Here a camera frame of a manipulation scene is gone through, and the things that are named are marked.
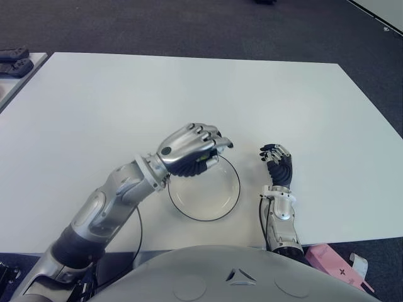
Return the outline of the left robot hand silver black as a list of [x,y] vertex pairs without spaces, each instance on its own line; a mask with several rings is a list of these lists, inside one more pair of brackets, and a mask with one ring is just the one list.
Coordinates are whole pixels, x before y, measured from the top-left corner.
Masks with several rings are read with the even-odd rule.
[[190,123],[168,136],[156,155],[169,174],[193,177],[218,164],[219,154],[233,146],[216,126]]

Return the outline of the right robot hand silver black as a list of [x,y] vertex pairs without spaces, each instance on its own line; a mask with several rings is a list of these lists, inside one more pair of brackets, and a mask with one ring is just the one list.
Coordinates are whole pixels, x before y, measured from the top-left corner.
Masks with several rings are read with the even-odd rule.
[[266,163],[273,186],[290,188],[293,177],[291,153],[280,144],[267,144],[260,148],[259,156]]

